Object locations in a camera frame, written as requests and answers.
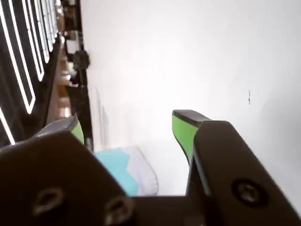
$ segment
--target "fabric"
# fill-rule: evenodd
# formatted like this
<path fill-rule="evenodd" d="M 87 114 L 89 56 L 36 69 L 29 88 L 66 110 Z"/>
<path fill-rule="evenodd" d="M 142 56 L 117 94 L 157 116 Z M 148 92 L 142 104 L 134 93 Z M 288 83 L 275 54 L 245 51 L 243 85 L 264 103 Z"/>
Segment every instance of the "fabric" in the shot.
<path fill-rule="evenodd" d="M 96 152 L 95 156 L 129 196 L 158 193 L 158 180 L 138 147 L 116 148 Z"/>

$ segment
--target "screw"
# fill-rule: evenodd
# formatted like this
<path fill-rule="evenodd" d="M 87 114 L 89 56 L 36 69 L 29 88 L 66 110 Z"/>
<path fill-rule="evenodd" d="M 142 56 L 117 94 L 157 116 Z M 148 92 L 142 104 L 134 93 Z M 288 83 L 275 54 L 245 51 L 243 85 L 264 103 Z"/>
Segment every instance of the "screw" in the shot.
<path fill-rule="evenodd" d="M 260 199 L 257 188 L 249 183 L 242 182 L 238 184 L 238 192 L 240 197 L 246 202 L 257 203 Z"/>
<path fill-rule="evenodd" d="M 33 203 L 32 214 L 38 217 L 57 209 L 63 204 L 64 192 L 60 188 L 47 188 L 38 193 Z"/>
<path fill-rule="evenodd" d="M 133 209 L 132 200 L 126 196 L 110 200 L 105 206 L 105 225 L 118 225 L 128 221 Z"/>
<path fill-rule="evenodd" d="M 269 196 L 266 190 L 249 179 L 236 179 L 232 190 L 238 200 L 251 207 L 268 204 Z"/>

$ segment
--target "white wall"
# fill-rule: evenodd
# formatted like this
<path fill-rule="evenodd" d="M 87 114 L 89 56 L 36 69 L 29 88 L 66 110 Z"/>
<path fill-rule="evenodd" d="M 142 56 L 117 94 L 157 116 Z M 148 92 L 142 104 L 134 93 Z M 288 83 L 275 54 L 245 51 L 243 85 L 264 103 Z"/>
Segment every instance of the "white wall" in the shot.
<path fill-rule="evenodd" d="M 138 144 L 160 193 L 182 194 L 171 112 L 193 109 L 230 121 L 301 210 L 301 1 L 81 4 L 96 149 Z"/>

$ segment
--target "blue cloth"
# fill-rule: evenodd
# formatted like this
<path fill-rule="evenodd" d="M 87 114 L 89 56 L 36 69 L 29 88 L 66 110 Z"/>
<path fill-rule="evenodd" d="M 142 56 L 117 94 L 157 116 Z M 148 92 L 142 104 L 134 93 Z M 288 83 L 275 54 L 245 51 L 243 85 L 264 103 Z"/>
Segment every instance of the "blue cloth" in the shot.
<path fill-rule="evenodd" d="M 128 173 L 129 155 L 121 148 L 95 153 L 96 158 L 115 178 L 119 185 L 129 196 L 138 194 L 138 182 Z"/>

